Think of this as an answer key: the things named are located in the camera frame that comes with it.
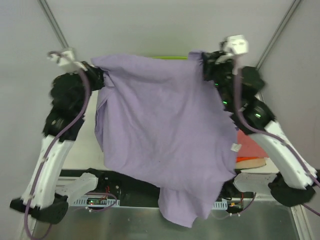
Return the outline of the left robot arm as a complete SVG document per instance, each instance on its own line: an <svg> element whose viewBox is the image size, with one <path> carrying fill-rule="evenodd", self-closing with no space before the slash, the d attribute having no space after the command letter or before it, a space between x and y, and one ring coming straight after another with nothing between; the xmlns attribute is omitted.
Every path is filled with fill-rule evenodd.
<svg viewBox="0 0 320 240"><path fill-rule="evenodd" d="M85 111L93 91L104 87L99 67L80 63L81 73L57 76L50 91L52 109L42 130L41 151L29 185L22 196L11 200L12 210L37 221L56 225L69 205L88 192L105 191L101 173L92 168L64 187L56 187L65 159L85 122Z"/></svg>

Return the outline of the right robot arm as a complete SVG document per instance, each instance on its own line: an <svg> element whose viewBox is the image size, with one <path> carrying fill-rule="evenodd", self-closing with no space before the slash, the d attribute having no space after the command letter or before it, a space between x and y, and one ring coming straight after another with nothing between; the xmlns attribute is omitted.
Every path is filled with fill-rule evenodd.
<svg viewBox="0 0 320 240"><path fill-rule="evenodd" d="M260 146L277 167L277 173L236 172L225 184L225 192L237 197L242 192L271 195L286 207L309 203L316 195L319 172L303 160L283 133L270 108L256 95L265 86L252 66L236 69L232 56L219 50L202 52L203 79L213 81L222 104L235 125Z"/></svg>

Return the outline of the purple t shirt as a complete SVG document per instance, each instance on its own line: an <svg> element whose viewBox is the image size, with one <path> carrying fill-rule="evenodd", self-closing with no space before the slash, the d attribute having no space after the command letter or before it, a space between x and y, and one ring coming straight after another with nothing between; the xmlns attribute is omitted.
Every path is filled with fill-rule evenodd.
<svg viewBox="0 0 320 240"><path fill-rule="evenodd" d="M103 71L95 136L107 168L159 187L163 217L190 228L207 219L235 176L237 131L201 53L185 60L129 54L94 57Z"/></svg>

